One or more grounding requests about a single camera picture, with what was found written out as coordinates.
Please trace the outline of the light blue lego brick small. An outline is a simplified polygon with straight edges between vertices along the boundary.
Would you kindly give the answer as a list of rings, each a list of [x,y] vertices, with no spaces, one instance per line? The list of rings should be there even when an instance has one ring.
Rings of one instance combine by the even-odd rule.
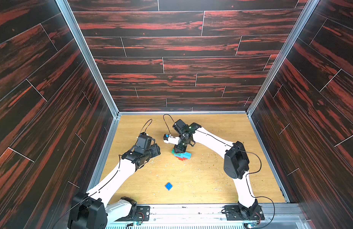
[[[190,159],[190,158],[191,158],[191,153],[185,152],[185,153],[179,154],[179,156],[180,156],[181,158]]]

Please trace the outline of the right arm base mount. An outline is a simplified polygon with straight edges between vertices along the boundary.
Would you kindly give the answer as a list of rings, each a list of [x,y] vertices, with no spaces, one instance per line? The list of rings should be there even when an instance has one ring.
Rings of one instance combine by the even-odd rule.
[[[245,207],[238,203],[237,205],[225,205],[221,211],[225,214],[228,221],[249,220],[262,221],[265,220],[261,206],[255,200],[251,207]]]

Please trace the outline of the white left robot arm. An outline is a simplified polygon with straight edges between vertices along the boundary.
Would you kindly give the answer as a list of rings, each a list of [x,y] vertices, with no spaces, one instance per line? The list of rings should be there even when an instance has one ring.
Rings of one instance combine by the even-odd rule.
[[[114,193],[138,169],[142,168],[151,158],[160,155],[158,144],[148,148],[133,146],[120,156],[117,166],[99,184],[87,191],[78,193],[72,199],[67,227],[69,229],[104,229],[109,222],[135,221],[137,202],[132,198],[122,197],[115,204],[109,205]]]

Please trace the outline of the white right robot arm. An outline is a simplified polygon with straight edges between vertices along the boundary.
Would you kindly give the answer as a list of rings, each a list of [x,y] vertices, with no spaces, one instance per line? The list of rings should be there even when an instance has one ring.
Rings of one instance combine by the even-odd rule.
[[[181,119],[173,124],[173,129],[179,136],[165,134],[163,139],[165,143],[174,144],[175,153],[185,153],[188,145],[194,146],[196,143],[214,151],[224,159],[224,172],[234,181],[238,204],[245,209],[253,209],[258,205],[249,180],[249,158],[241,142],[224,140],[197,123],[188,125]]]

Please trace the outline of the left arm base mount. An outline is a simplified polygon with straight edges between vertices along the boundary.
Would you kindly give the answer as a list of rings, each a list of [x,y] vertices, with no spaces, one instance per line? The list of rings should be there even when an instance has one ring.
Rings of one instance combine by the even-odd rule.
[[[129,197],[122,197],[116,205],[115,221],[149,221],[150,206],[138,205],[135,200]]]

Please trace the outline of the red lego brick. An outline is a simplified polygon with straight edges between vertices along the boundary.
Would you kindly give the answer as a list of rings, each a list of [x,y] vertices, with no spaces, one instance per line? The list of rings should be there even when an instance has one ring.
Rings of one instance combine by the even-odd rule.
[[[181,161],[188,160],[188,158],[185,158],[185,157],[177,157],[177,159],[179,159],[179,160],[181,160]]]

